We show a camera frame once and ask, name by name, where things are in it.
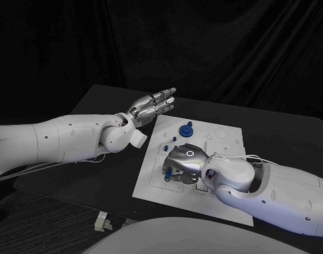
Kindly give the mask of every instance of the black table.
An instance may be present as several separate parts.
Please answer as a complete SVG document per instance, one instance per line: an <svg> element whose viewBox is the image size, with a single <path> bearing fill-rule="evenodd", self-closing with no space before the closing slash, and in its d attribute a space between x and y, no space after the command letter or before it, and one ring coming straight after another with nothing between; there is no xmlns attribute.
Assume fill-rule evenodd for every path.
<svg viewBox="0 0 323 254"><path fill-rule="evenodd" d="M95 85L72 114L116 114L147 95L134 90ZM323 121L299 116L176 97L167 115L242 128L247 154L306 170L323 178ZM150 137L156 121L140 128ZM307 237L254 219L255 227L212 218L133 198L147 139L141 149L128 145L98 164L78 163L20 176L16 189L101 209L134 220L180 216L216 221L248 229L310 253L323 253L323 238Z"/></svg>

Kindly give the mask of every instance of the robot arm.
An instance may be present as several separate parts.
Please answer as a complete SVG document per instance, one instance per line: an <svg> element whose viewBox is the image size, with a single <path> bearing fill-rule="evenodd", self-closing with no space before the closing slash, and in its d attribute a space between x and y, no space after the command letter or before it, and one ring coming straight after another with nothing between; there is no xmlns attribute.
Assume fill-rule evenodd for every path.
<svg viewBox="0 0 323 254"><path fill-rule="evenodd" d="M147 136L137 130L173 109L176 89L139 99L126 113L65 115L43 123L0 125L0 174L38 162L77 162L120 152Z"/></svg>
<svg viewBox="0 0 323 254"><path fill-rule="evenodd" d="M190 144L173 150L163 171L179 170L166 176L192 184L202 178L221 202L273 225L304 235L323 237L323 179L296 168L214 154ZM261 186L251 192L254 178Z"/></svg>

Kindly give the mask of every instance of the white platform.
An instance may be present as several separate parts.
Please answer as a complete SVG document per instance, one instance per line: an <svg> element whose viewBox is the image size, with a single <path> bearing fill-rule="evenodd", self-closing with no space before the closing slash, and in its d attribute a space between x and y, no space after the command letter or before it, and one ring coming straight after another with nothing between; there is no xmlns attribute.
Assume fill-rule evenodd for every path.
<svg viewBox="0 0 323 254"><path fill-rule="evenodd" d="M195 133L192 137L185 138L180 136L179 128L189 121L193 123ZM247 155L241 128L160 115L152 134L133 197L254 226L252 216L225 205L216 199L202 180L199 184L193 185L165 181L162 171L165 159L175 146L186 143L199 146L208 155L212 155L215 151L231 156Z"/></svg>

